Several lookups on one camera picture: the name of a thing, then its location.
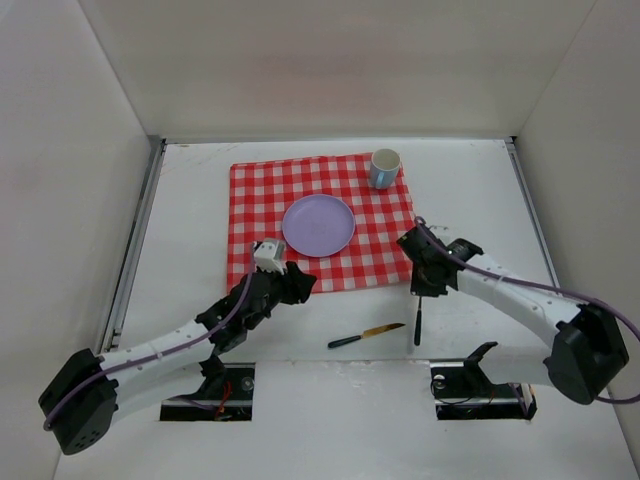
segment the cup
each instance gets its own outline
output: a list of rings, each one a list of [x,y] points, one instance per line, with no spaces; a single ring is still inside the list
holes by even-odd
[[[400,155],[395,150],[383,148],[371,155],[369,183],[373,188],[382,190],[391,186],[400,171]]]

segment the red and white checkered cloth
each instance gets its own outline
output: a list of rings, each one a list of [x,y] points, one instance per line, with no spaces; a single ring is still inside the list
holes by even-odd
[[[371,153],[310,157],[231,167],[227,288],[249,267],[248,244],[284,240],[282,218],[296,200],[315,193],[342,199],[356,229],[342,251],[310,258],[287,248],[286,260],[318,277],[314,292],[334,292],[407,281],[411,262],[395,243],[413,226],[413,206],[402,169],[385,190],[369,186]]]

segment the tabletop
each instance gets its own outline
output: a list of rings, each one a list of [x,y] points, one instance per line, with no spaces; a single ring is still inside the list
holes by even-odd
[[[358,139],[170,145],[144,239],[121,348],[161,335],[226,294],[229,168],[234,163],[392,148],[415,213],[519,276],[549,282],[501,140]],[[99,478],[637,478],[611,406],[573,404],[539,387],[533,421],[437,421],[425,359],[496,340],[541,341],[484,303],[452,292],[417,300],[407,284],[312,295],[279,306],[225,362],[257,362],[243,424],[159,423],[159,407],[63,457],[56,480]],[[328,350],[328,341],[402,321],[407,328]]]

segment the black knife handle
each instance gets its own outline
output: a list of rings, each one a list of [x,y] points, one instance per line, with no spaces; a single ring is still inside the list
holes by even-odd
[[[420,346],[420,339],[422,338],[422,310],[418,310],[416,314],[416,329],[413,331],[413,344],[416,347]]]
[[[357,342],[362,338],[362,335],[354,335],[353,337],[341,338],[340,340],[334,340],[333,342],[329,342],[327,347],[329,348],[337,348],[342,345],[347,345],[348,343]]]

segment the plate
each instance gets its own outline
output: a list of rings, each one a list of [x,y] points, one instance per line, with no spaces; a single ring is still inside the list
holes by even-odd
[[[309,195],[289,207],[282,220],[287,244],[308,257],[328,257],[346,247],[356,229],[349,206],[331,195]]]

